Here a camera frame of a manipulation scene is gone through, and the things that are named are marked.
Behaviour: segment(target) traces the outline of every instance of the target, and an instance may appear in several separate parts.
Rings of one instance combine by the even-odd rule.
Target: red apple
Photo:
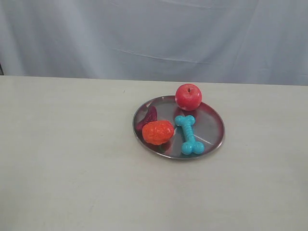
[[[184,84],[175,93],[175,101],[179,108],[185,111],[193,111],[199,107],[202,101],[202,93],[194,84]]]

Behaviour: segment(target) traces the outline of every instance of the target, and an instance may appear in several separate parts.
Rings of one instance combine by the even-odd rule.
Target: fake fruit
[[[175,93],[175,101],[180,109],[193,111],[199,107],[202,101],[202,93],[194,84],[184,84]]]
[[[156,120],[157,120],[157,110],[154,106],[150,106],[143,120],[141,120],[136,125],[136,130],[141,131],[144,125],[146,125],[149,122],[156,121]]]
[[[168,142],[174,134],[173,125],[167,120],[147,123],[142,128],[142,136],[147,143],[160,145]]]

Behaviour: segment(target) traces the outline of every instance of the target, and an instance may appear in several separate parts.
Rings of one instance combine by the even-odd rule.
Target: metal plate
[[[157,109],[157,120],[169,120],[175,127],[175,135],[171,140],[159,146],[146,143],[142,133],[135,129],[138,122],[144,118],[150,105]],[[197,141],[205,145],[205,151],[201,155],[184,155],[181,153],[181,145],[185,142],[184,136],[181,127],[177,127],[174,124],[174,118],[179,115],[192,115],[195,117],[196,123],[192,127],[194,136]],[[195,111],[186,112],[177,106],[174,96],[158,97],[143,104],[135,113],[133,129],[137,139],[145,148],[158,155],[178,160],[197,159],[209,155],[221,146],[225,135],[223,121],[213,108],[205,103],[201,103]]]

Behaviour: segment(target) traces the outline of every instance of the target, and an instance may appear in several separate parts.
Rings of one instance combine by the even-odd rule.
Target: white curtain
[[[308,0],[0,0],[7,75],[308,85]]]

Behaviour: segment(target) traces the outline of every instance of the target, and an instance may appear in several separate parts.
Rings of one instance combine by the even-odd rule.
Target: blue dog bone toy
[[[196,141],[193,135],[192,125],[195,123],[195,119],[192,115],[186,117],[177,116],[174,119],[177,126],[181,126],[184,132],[185,143],[182,144],[182,153],[184,155],[190,155],[191,153],[202,154],[204,152],[204,145],[201,142]]]

